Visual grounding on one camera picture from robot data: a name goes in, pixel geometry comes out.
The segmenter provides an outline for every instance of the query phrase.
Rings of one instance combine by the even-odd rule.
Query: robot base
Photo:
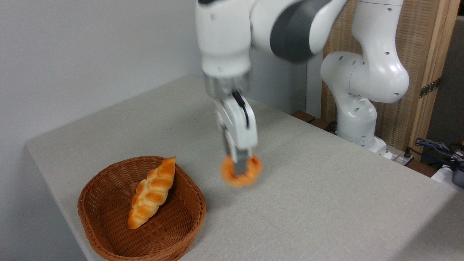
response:
[[[372,140],[370,140],[369,142],[367,142],[368,146],[366,146],[366,142],[353,142],[354,144],[358,144],[359,146],[361,147],[364,147],[372,152],[374,152],[375,154],[379,154],[380,156],[383,156],[387,159],[392,159],[393,155],[391,154],[391,152],[389,152],[387,150],[387,144],[385,144],[385,142],[383,140],[381,140],[380,138],[374,136],[372,138]]]

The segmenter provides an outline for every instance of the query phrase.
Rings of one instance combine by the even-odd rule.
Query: wooden panel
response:
[[[458,7],[458,0],[440,2],[425,67],[425,76],[422,81],[423,86],[441,77]],[[414,146],[414,140],[417,137],[426,137],[436,97],[437,90],[419,99],[408,143],[415,150],[422,151],[422,147]]]
[[[399,150],[410,143],[413,132],[428,127],[436,94],[419,100],[419,93],[423,86],[441,75],[451,36],[448,32],[454,25],[450,17],[456,15],[458,4],[459,0],[405,0],[403,3],[396,45],[400,61],[409,73],[409,88],[395,104],[373,103],[378,114],[375,134]],[[351,35],[355,7],[356,0],[349,0],[334,24],[324,55],[336,51],[362,53],[361,46]],[[335,101],[325,84],[322,86],[321,118],[325,121],[336,119]]]

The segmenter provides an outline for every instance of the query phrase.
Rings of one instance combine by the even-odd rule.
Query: brown wicker basket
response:
[[[205,218],[205,198],[178,165],[166,202],[145,224],[128,228],[135,188],[163,159],[142,156],[117,162],[100,171],[82,190],[79,217],[90,245],[103,258],[178,260],[192,245]]]

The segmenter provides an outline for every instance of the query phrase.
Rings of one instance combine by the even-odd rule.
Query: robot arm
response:
[[[402,3],[358,1],[352,32],[363,55],[334,52],[321,66],[321,77],[337,105],[337,135],[386,157],[385,142],[374,136],[377,112],[370,101],[397,102],[409,85],[395,45]]]
[[[198,0],[196,26],[206,92],[214,99],[226,153],[235,173],[258,144],[251,89],[250,49],[291,62],[319,53],[347,0]]]

